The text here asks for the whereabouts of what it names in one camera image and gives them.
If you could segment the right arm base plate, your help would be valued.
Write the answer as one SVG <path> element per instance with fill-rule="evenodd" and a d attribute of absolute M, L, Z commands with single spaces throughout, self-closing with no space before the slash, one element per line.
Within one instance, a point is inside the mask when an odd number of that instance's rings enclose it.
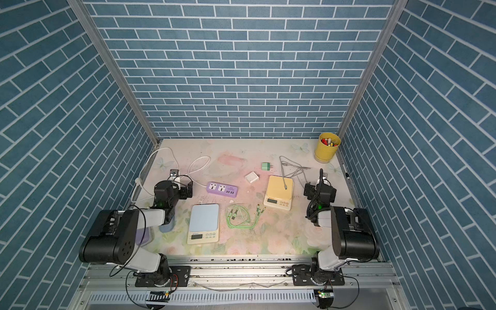
<path fill-rule="evenodd" d="M 295 286 L 341 286 L 345 284 L 342 272 L 323 271 L 317 267 L 305 264 L 293 265 L 286 270 Z"/>

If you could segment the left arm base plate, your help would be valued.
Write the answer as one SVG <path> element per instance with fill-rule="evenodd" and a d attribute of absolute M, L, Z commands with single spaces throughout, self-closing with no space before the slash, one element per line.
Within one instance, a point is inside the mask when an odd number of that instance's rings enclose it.
<path fill-rule="evenodd" d="M 153 273 L 134 273 L 137 288 L 186 287 L 189 282 L 191 268 L 189 266 L 159 267 Z"/>

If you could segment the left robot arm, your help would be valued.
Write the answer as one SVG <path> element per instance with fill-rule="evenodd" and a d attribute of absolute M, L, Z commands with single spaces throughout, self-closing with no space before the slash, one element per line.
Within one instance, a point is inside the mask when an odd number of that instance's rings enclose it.
<path fill-rule="evenodd" d="M 158 227 L 162 233 L 172 231 L 176 204 L 192 195 L 192 180 L 186 184 L 165 180 L 155 185 L 154 202 L 149 209 L 134 206 L 127 211 L 101 211 L 80 247 L 79 259 L 130 269 L 138 288 L 186 287 L 191 268 L 170 266 L 164 254 L 151 253 L 142 248 L 142 243 L 150 227 Z"/>

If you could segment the purple power strip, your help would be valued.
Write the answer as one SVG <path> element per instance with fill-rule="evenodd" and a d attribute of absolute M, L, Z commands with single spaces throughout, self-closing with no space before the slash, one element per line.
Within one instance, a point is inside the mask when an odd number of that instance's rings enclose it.
<path fill-rule="evenodd" d="M 209 194 L 213 194 L 213 195 L 236 198 L 238 194 L 238 187 L 233 185 L 227 185 L 224 183 L 209 182 L 206 185 L 206 191 Z"/>

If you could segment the white charger adapter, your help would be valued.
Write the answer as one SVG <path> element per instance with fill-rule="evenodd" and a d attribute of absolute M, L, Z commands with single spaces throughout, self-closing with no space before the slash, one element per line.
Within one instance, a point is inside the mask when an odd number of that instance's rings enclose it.
<path fill-rule="evenodd" d="M 245 176 L 245 179 L 246 179 L 249 183 L 254 183 L 254 182 L 257 182 L 257 181 L 260 179 L 260 177 L 258 176 L 258 174 L 257 174 L 257 173 L 255 173 L 255 172 L 253 172 L 253 171 L 252 171 L 252 172 L 250 172 L 249 174 L 247 174 L 247 175 Z"/>

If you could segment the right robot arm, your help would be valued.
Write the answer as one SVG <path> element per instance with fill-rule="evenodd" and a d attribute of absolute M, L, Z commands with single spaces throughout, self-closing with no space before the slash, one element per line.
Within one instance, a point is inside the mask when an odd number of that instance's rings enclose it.
<path fill-rule="evenodd" d="M 288 270 L 295 286 L 344 285 L 343 266 L 370 262 L 380 254 L 368 211 L 333 206 L 336 193 L 324 178 L 304 187 L 304 196 L 309 200 L 306 218 L 315 227 L 331 230 L 331 246 L 317 252 L 310 265 L 297 264 Z"/>

